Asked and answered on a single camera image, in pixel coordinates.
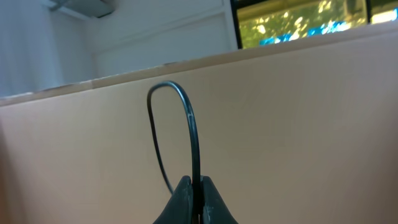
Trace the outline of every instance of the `air conditioner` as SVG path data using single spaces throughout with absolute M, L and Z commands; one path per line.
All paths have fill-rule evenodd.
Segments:
M 80 19 L 104 17 L 114 11 L 110 0 L 43 0 L 52 11 L 62 11 Z

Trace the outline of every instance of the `white wall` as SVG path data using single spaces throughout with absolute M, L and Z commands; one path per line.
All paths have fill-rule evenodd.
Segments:
M 36 1 L 0 1 L 0 95 L 62 84 L 48 11 Z
M 227 0 L 119 0 L 86 22 L 99 77 L 236 50 Z
M 0 96 L 237 49 L 229 0 L 117 0 L 87 21 L 43 1 L 0 2 Z
M 52 12 L 51 22 L 64 84 L 95 77 L 85 37 L 84 21 L 62 12 Z

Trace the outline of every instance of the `window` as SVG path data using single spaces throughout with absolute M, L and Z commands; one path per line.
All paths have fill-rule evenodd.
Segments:
M 238 40 L 244 49 L 393 21 L 398 16 L 397 0 L 238 0 L 234 5 Z

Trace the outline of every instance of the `cardboard box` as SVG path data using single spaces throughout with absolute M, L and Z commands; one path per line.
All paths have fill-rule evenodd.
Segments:
M 173 80 L 195 111 L 201 172 L 238 222 L 397 223 L 397 38 L 391 22 L 3 100 L 12 221 L 152 223 L 170 194 L 146 94 Z M 153 109 L 175 186 L 191 173 L 185 115 L 167 88 Z

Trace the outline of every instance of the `black wire loop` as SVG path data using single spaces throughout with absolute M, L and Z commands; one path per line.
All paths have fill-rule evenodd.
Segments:
M 192 189 L 193 189 L 193 200 L 201 200 L 201 188 L 200 188 L 200 151 L 199 151 L 199 139 L 197 125 L 195 122 L 195 116 L 193 115 L 193 109 L 189 97 L 185 93 L 184 89 L 177 83 L 173 81 L 165 81 L 154 85 L 148 92 L 147 95 L 147 107 L 149 114 L 150 127 L 152 129 L 152 137 L 154 139 L 154 145 L 156 150 L 157 160 L 159 162 L 160 170 L 170 193 L 173 194 L 173 187 L 171 186 L 169 179 L 167 178 L 166 172 L 163 167 L 162 158 L 159 152 L 159 145 L 157 143 L 157 136 L 155 130 L 154 115 L 152 113 L 151 98 L 155 90 L 161 87 L 169 86 L 172 87 L 180 96 L 182 104 L 185 109 L 185 114 L 187 116 L 189 135 L 191 139 L 191 149 L 192 149 Z

